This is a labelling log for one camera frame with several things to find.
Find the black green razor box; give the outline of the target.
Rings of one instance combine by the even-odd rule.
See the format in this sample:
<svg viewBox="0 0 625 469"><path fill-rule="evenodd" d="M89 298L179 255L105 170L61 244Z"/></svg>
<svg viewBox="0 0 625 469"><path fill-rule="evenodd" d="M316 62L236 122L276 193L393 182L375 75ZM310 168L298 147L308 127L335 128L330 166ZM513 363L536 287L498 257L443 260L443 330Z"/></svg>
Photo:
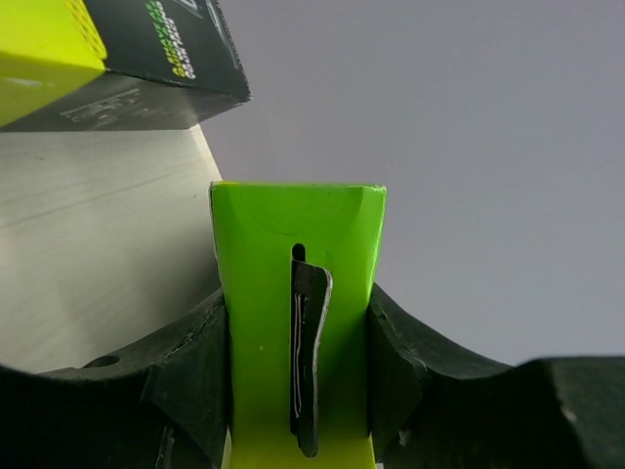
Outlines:
<svg viewBox="0 0 625 469"><path fill-rule="evenodd" d="M371 468L367 319L386 189L218 182L233 468Z"/></svg>

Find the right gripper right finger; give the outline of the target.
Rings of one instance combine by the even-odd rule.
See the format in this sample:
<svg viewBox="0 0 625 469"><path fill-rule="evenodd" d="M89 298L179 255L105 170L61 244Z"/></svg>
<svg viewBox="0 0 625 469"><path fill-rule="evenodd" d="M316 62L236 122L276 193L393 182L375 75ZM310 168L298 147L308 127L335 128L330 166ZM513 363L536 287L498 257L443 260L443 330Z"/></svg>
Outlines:
<svg viewBox="0 0 625 469"><path fill-rule="evenodd" d="M620 468L624 361L508 365L410 316L382 288L367 310L369 427L386 468Z"/></svg>

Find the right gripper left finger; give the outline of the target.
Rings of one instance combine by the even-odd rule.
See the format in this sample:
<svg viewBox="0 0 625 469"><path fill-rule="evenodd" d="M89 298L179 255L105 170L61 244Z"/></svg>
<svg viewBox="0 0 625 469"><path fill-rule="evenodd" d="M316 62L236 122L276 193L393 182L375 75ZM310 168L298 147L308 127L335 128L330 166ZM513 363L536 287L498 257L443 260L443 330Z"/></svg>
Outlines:
<svg viewBox="0 0 625 469"><path fill-rule="evenodd" d="M4 468L219 468L229 427L229 321L216 291L82 367L1 368Z"/></svg>

